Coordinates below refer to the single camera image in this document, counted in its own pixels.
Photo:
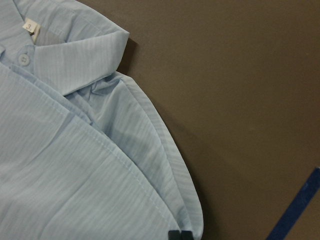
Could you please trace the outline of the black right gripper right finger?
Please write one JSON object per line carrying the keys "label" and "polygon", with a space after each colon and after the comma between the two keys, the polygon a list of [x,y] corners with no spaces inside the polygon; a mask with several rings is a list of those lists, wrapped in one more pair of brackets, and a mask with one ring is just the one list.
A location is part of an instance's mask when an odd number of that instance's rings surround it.
{"label": "black right gripper right finger", "polygon": [[181,239],[182,240],[194,240],[193,232],[189,230],[181,231]]}

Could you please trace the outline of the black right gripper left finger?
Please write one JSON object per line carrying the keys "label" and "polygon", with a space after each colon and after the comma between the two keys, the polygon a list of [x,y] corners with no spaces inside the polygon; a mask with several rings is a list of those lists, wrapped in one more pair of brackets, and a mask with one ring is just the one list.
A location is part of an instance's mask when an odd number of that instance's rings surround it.
{"label": "black right gripper left finger", "polygon": [[179,230],[169,230],[168,240],[181,240],[181,232]]}

